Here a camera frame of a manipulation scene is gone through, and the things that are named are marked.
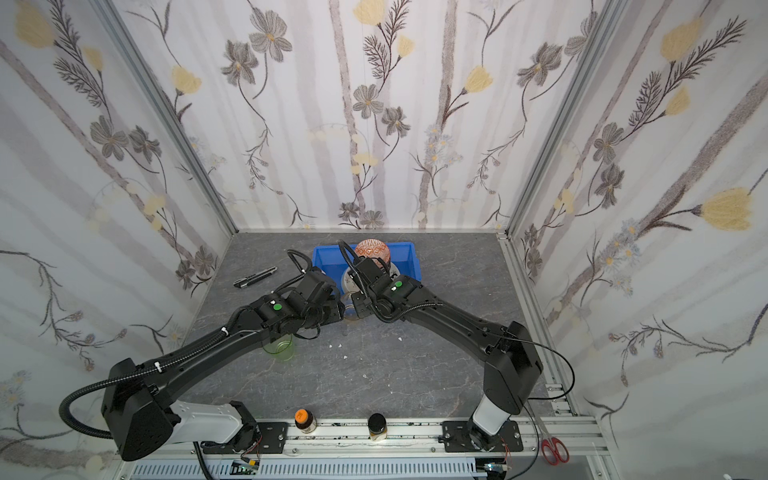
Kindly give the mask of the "orange lid jar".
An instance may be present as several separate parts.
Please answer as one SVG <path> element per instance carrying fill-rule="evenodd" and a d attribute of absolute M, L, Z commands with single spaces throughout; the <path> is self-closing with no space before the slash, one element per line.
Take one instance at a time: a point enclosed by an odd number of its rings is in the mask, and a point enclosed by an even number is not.
<path fill-rule="evenodd" d="M 314 414 L 307 409 L 298 409 L 294 414 L 295 427 L 305 435 L 313 433 L 317 429 L 317 420 Z"/>

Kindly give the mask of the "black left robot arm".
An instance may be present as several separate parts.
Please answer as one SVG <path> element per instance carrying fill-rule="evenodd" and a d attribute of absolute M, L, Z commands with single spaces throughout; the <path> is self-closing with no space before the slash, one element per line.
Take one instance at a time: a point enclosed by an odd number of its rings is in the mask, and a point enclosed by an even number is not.
<path fill-rule="evenodd" d="M 249 451 L 263 433 L 242 402 L 193 404 L 181 396 L 253 350 L 340 321 L 343 310 L 334 280 L 312 267 L 236 308 L 221 327 L 178 350 L 140 364 L 130 359 L 115 364 L 107 379 L 65 396 L 59 416 L 83 435 L 113 440 L 124 461 L 188 442 L 216 453 Z"/>

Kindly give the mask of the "aluminium rail frame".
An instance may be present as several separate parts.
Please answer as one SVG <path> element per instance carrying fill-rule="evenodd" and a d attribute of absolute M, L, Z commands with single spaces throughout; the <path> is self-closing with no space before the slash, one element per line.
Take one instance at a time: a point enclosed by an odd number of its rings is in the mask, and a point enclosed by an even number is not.
<path fill-rule="evenodd" d="M 495 446 L 476 450 L 465 418 L 387 418 L 387 437 L 371 441 L 364 419 L 321 418 L 302 434 L 287 420 L 267 420 L 257 448 L 244 455 L 205 453 L 189 444 L 120 463 L 113 479 L 617 479 L 598 422 L 561 402 L 545 418 L 570 453 L 552 466 L 541 454 L 535 411 L 504 425 Z"/>

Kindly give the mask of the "blue plastic bin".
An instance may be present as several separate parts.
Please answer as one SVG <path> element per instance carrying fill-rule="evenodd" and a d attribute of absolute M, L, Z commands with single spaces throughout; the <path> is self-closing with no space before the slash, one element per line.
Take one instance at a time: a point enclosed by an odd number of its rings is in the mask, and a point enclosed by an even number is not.
<path fill-rule="evenodd" d="M 415 245 L 412 242 L 387 242 L 386 244 L 391 252 L 389 271 L 392 265 L 396 265 L 400 270 L 400 274 L 421 281 L 422 271 L 420 260 L 416 255 Z M 348 268 L 348 265 L 337 245 L 315 247 L 312 253 L 312 262 L 314 266 L 320 268 L 331 277 L 342 293 L 345 294 L 342 289 L 342 275 Z"/>

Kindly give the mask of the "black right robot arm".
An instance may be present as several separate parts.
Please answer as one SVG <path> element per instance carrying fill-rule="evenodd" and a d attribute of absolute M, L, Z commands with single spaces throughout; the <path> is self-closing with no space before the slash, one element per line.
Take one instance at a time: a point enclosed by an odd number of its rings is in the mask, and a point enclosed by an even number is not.
<path fill-rule="evenodd" d="M 543 363 L 527 328 L 484 320 L 438 298 L 420 281 L 391 276 L 376 260 L 351 266 L 360 289 L 355 306 L 384 323 L 407 321 L 458 346 L 483 365 L 483 396 L 470 417 L 471 430 L 497 435 L 509 417 L 522 412 L 543 372 Z"/>

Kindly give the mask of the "green glass cup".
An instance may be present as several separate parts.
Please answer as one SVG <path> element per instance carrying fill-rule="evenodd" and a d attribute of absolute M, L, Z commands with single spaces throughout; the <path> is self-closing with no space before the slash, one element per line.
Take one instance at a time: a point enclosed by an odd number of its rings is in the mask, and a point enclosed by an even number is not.
<path fill-rule="evenodd" d="M 295 356 L 295 342 L 292 335 L 285 335 L 265 345 L 263 350 L 280 362 L 290 361 Z"/>

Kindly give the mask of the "cream floral plate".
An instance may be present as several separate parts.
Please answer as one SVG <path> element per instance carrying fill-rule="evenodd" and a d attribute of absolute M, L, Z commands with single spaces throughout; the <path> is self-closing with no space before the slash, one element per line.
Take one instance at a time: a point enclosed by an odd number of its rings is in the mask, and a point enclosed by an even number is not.
<path fill-rule="evenodd" d="M 395 278 L 399 275 L 400 270 L 398 267 L 396 265 L 392 265 L 390 269 L 390 277 Z M 354 279 L 352 278 L 352 271 L 350 268 L 347 268 L 342 275 L 342 289 L 345 294 L 352 294 L 361 291 L 361 289 L 357 286 Z"/>

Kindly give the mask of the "orange patterned bowl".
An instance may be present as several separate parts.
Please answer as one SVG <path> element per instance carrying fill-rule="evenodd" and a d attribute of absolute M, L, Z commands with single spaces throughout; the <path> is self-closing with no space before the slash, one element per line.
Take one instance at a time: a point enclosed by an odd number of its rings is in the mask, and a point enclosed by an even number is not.
<path fill-rule="evenodd" d="M 364 239 L 354 247 L 355 254 L 375 260 L 380 266 L 389 268 L 391 252 L 388 245 L 378 239 Z"/>

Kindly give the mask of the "black lid jar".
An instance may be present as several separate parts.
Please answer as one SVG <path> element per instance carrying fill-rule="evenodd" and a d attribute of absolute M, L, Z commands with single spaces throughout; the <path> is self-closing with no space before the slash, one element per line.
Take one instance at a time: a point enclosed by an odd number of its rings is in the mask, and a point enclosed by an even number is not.
<path fill-rule="evenodd" d="M 387 420 L 381 413 L 373 413 L 367 420 L 367 428 L 371 441 L 384 440 L 387 437 Z"/>

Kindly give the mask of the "red handled scissors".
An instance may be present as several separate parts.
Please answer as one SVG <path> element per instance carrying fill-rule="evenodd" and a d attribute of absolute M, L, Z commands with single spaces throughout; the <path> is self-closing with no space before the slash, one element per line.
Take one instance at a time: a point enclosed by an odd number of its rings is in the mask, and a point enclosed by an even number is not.
<path fill-rule="evenodd" d="M 570 453 L 565 444 L 549 433 L 545 422 L 538 414 L 533 415 L 533 421 L 538 430 L 540 450 L 545 461 L 552 466 L 568 463 Z"/>

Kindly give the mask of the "amber glass cup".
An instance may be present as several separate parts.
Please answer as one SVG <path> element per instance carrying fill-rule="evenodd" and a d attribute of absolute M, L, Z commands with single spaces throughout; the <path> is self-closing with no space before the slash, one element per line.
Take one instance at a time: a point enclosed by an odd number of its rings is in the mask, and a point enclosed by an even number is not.
<path fill-rule="evenodd" d="M 357 322 L 361 319 L 351 295 L 345 295 L 342 299 L 343 319 L 347 322 Z"/>

